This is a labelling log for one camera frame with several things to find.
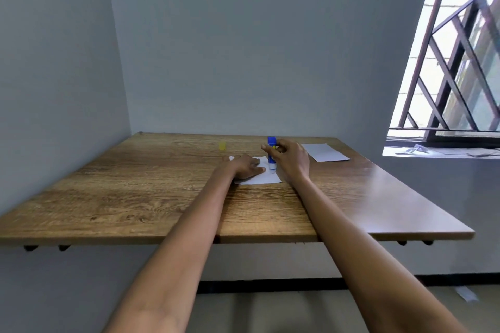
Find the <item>window sill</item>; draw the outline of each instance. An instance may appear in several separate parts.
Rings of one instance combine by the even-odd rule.
[[[490,157],[474,157],[470,154],[467,154],[470,149],[463,148],[427,148],[428,153],[414,151],[411,154],[398,154],[404,153],[407,149],[411,147],[394,147],[394,146],[385,146],[382,155],[384,157],[400,157],[400,158],[460,158],[460,159],[500,159],[500,151],[497,156]]]

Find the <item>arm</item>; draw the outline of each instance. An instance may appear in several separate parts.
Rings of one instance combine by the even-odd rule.
[[[406,268],[309,179],[309,156],[296,142],[263,146],[296,189],[372,333],[465,333],[465,328]]]
[[[247,155],[225,157],[146,263],[105,333],[177,333],[188,324],[198,282],[233,178],[264,172]]]

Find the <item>glue stick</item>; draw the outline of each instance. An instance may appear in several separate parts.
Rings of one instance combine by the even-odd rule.
[[[276,149],[276,137],[268,137],[267,144],[273,149]],[[269,171],[276,172],[276,161],[271,156],[269,156]]]

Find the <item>wooden table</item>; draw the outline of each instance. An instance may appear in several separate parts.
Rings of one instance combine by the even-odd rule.
[[[474,231],[335,138],[350,157],[311,159],[312,180],[377,240],[462,240]],[[225,141],[225,152],[219,142]],[[222,154],[262,156],[265,137],[137,133],[0,217],[0,244],[157,244]],[[232,185],[216,242],[318,241],[286,183]]]

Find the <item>tiled floor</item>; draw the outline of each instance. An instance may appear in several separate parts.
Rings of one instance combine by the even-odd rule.
[[[469,287],[466,303],[452,287],[430,290],[473,333],[498,332],[500,286]],[[349,291],[198,295],[188,333],[362,333],[365,323]]]

